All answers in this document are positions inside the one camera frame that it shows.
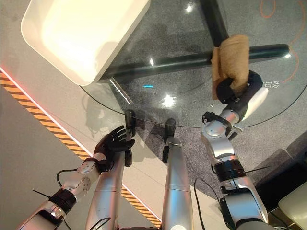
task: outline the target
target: white plastic container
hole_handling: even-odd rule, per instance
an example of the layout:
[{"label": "white plastic container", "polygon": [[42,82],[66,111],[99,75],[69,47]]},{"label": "white plastic container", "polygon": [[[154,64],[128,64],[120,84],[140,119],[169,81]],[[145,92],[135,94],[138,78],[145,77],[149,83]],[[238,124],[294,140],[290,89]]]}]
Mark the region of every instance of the white plastic container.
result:
[{"label": "white plastic container", "polygon": [[78,85],[97,81],[150,0],[31,0],[21,23],[26,43]]}]

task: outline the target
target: black cable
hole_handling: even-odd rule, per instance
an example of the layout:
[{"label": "black cable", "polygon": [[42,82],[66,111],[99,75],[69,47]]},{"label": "black cable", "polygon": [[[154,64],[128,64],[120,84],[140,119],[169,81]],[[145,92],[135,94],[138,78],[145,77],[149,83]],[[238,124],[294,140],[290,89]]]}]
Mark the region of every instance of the black cable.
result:
[{"label": "black cable", "polygon": [[49,199],[51,198],[50,196],[48,196],[48,195],[46,195],[46,194],[43,194],[43,193],[41,193],[41,192],[39,192],[39,191],[37,191],[37,190],[34,190],[34,189],[31,189],[33,192],[36,192],[36,193],[38,193],[38,194],[40,194],[40,195],[43,195],[43,196],[45,196],[45,197],[48,197]]},{"label": "black cable", "polygon": [[63,172],[73,172],[73,171],[77,171],[77,169],[64,169],[64,170],[61,170],[57,173],[57,182],[59,184],[60,187],[62,187],[62,184],[61,182],[59,181],[59,175]]},{"label": "black cable", "polygon": [[100,219],[97,223],[95,223],[94,226],[92,226],[92,227],[90,228],[90,230],[93,230],[93,229],[96,227],[96,225],[98,225],[102,220],[105,220],[105,219],[106,219],[106,221],[105,221],[102,225],[100,225],[100,226],[98,227],[98,229],[99,229],[101,226],[103,226],[104,224],[106,224],[109,220],[111,220],[110,217],[102,218],[102,219]]},{"label": "black cable", "polygon": [[68,223],[66,222],[66,220],[64,220],[64,223],[65,223],[66,227],[67,227],[69,230],[72,230],[72,229],[69,227],[69,225],[68,225]]},{"label": "black cable", "polygon": [[[57,173],[57,182],[58,182],[59,186],[62,187],[62,184],[61,184],[61,182],[59,181],[59,175],[60,175],[61,173],[63,173],[63,172],[73,172],[73,171],[77,171],[77,169],[64,169],[64,170],[59,171],[59,172]],[[65,223],[66,227],[67,227],[69,230],[72,230],[72,229],[69,227],[69,225],[68,225],[68,223],[66,222],[66,220],[64,220],[64,223]]]},{"label": "black cable", "polygon": [[287,228],[287,230],[289,230],[289,227],[288,227],[288,225],[282,220],[282,219],[280,219],[278,216],[276,216],[274,213],[272,213],[272,212],[268,212],[268,213],[271,213],[272,214],[272,216],[274,216],[276,219],[278,219],[281,223],[283,223],[283,225]]},{"label": "black cable", "polygon": [[201,221],[201,227],[202,227],[202,230],[206,230],[205,229],[205,226],[203,224],[203,221],[202,221],[202,217],[201,217],[201,207],[200,207],[200,203],[198,201],[198,197],[197,197],[197,193],[196,193],[196,182],[197,180],[200,179],[202,182],[204,182],[209,188],[212,189],[212,191],[214,192],[215,196],[216,196],[216,199],[217,199],[217,202],[219,202],[219,197],[217,196],[215,190],[207,183],[205,182],[203,179],[201,179],[200,177],[197,177],[194,181],[194,193],[195,193],[195,197],[196,197],[196,203],[197,203],[197,209],[198,209],[198,215],[200,216],[200,221]]},{"label": "black cable", "polygon": [[261,170],[261,169],[266,169],[266,168],[269,168],[269,167],[270,167],[270,165],[262,167],[262,168],[258,168],[258,169],[253,169],[253,170],[247,171],[246,173],[250,173],[250,172],[253,172],[253,171],[258,171],[258,170]]}]

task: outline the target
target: glass table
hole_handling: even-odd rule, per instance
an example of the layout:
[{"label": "glass table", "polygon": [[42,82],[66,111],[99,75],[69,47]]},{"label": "glass table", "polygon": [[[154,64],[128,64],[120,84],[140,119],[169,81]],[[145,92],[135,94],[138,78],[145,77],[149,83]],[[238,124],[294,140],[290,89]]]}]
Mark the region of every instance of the glass table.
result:
[{"label": "glass table", "polygon": [[[250,69],[261,75],[269,94],[242,125],[265,122],[290,107],[307,84],[300,65],[307,58],[301,37],[305,8],[284,3],[219,0],[219,9],[208,9],[198,0],[153,0],[101,80],[83,89],[118,113],[132,109],[137,119],[163,124],[172,117],[178,126],[200,127],[206,111],[219,114],[225,108],[212,99],[211,51],[227,33],[244,34],[251,46],[262,46],[250,49]],[[205,12],[214,10],[220,18]],[[259,49],[269,54],[263,57]]]}]

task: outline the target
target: brown cloth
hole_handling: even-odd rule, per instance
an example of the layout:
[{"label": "brown cloth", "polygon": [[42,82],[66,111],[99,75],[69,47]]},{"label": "brown cloth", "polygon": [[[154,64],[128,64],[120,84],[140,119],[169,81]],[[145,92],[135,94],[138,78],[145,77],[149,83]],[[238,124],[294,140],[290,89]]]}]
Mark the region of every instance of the brown cloth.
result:
[{"label": "brown cloth", "polygon": [[212,81],[213,99],[216,100],[216,87],[226,78],[233,78],[230,88],[238,96],[248,82],[249,41],[245,35],[235,35],[224,40],[220,47],[213,49]]}]

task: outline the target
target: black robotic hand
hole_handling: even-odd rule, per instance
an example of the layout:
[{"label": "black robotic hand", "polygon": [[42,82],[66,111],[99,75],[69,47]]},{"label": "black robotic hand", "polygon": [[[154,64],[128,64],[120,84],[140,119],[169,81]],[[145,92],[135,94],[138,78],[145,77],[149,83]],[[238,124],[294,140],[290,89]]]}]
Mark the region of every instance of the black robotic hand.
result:
[{"label": "black robotic hand", "polygon": [[96,145],[94,154],[98,152],[103,153],[107,160],[111,160],[115,152],[123,152],[130,149],[134,145],[135,140],[126,141],[127,135],[125,133],[124,126],[120,126],[105,135]]}]

